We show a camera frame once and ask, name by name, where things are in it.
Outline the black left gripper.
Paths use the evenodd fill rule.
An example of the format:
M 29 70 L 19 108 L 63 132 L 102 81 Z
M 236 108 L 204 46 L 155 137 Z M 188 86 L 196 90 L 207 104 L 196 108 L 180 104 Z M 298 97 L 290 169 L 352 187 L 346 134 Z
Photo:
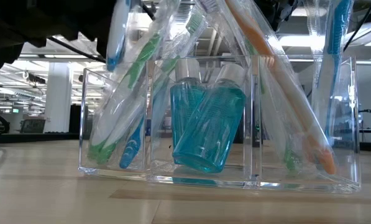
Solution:
M 47 37 L 62 35 L 67 40 L 76 40 L 80 32 L 90 41 L 97 40 L 96 50 L 106 59 L 114 0 L 52 0 L 45 3 L 47 14 L 58 25 Z

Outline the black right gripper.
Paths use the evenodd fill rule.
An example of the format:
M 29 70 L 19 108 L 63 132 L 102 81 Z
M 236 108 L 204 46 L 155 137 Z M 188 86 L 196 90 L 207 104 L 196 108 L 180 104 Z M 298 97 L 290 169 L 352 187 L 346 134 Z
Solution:
M 298 7 L 298 0 L 255 0 L 255 3 L 275 32 Z

